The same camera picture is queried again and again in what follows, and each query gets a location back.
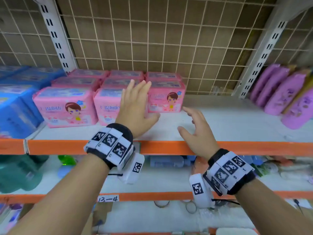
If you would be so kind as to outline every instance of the forearm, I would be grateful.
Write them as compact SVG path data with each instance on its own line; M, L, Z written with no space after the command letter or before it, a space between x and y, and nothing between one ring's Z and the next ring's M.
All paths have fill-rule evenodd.
M9 235L80 234L108 173L100 158L86 155Z
M257 179L245 184L236 199L261 235L313 233L312 221Z

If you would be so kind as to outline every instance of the purple bottle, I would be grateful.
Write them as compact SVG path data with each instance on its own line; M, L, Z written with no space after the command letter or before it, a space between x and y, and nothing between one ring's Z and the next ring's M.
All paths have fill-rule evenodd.
M284 114L281 122L290 129L299 129L313 117L313 88L308 90Z
M306 74L294 73L283 81L264 107L264 112L279 115L302 88Z
M252 102L256 102L258 96L260 95L261 91L263 90L266 82L268 81L268 79L271 77L272 72L276 69L280 67L280 64L271 64L270 66L268 66L264 72L261 74L261 76L259 77L258 81L256 82L255 86L253 87L251 94L250 94L250 100Z
M287 67L279 67L274 69L270 79L267 81L258 99L256 100L255 104L257 106L263 108L266 105L278 86L286 79L289 71L290 69Z

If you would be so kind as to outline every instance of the shelf upright post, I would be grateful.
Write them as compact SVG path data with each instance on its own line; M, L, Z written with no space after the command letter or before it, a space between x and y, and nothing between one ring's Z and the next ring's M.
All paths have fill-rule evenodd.
M49 31L58 58L66 73L77 68L70 43L68 42L65 27L58 12L55 0L34 0L41 11Z
M265 30L262 32L255 48L251 54L247 66L240 76L232 96L244 99L256 77L259 75L269 54L272 52L287 22L302 11L313 6L313 0L278 0L268 18Z

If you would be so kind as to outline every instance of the white marker label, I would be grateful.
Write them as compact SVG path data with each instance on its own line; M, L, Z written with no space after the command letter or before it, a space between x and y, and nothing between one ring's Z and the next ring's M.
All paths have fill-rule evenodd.
M98 202L117 202L117 201L119 201L119 195L98 196Z

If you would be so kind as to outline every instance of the person's left hand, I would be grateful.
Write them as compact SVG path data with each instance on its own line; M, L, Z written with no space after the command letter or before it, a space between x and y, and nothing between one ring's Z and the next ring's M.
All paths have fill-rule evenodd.
M120 109L115 122L129 128L133 137L137 138L147 132L159 120L160 114L155 113L149 118L145 118L147 94L151 82L142 81L137 86L134 87L134 85L135 81L131 80L128 87L123 89Z

